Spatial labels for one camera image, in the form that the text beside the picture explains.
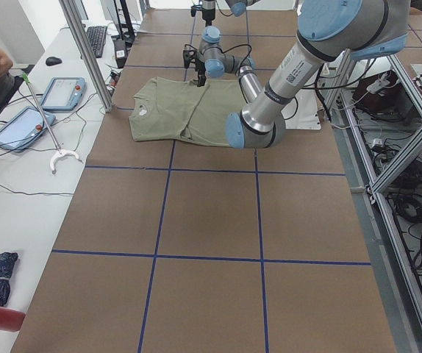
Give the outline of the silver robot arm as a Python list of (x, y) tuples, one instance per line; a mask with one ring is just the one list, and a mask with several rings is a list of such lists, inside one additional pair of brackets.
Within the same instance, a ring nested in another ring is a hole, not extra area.
[(409, 13), (409, 1), (304, 1), (297, 41), (266, 85), (260, 84), (249, 58), (222, 51), (221, 33), (212, 25), (204, 28), (197, 49), (183, 51), (184, 67), (195, 64), (200, 86), (207, 77), (237, 76), (247, 103), (228, 116), (226, 140), (237, 149), (268, 148), (285, 134), (282, 110), (324, 63), (345, 50), (355, 61), (401, 51)]
[[(231, 11), (231, 14), (238, 17), (242, 15), (248, 7), (259, 2), (259, 0), (226, 0), (225, 2)], [(197, 4), (194, 4), (190, 8), (190, 14), (192, 17), (195, 17), (196, 13), (200, 12), (203, 20), (213, 21), (215, 19), (216, 7), (217, 1), (198, 1)]]

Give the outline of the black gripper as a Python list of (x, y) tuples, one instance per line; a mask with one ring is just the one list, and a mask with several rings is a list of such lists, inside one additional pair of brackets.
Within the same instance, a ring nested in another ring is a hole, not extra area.
[(201, 4), (194, 4), (190, 7), (190, 14), (192, 16), (196, 16), (196, 14), (198, 12), (201, 12), (201, 11), (202, 11), (202, 5)]
[(199, 55), (200, 53), (197, 48), (188, 43), (184, 45), (182, 51), (184, 68), (188, 69), (191, 65), (194, 65), (195, 72), (198, 73), (197, 86), (203, 87), (206, 83), (206, 68)]

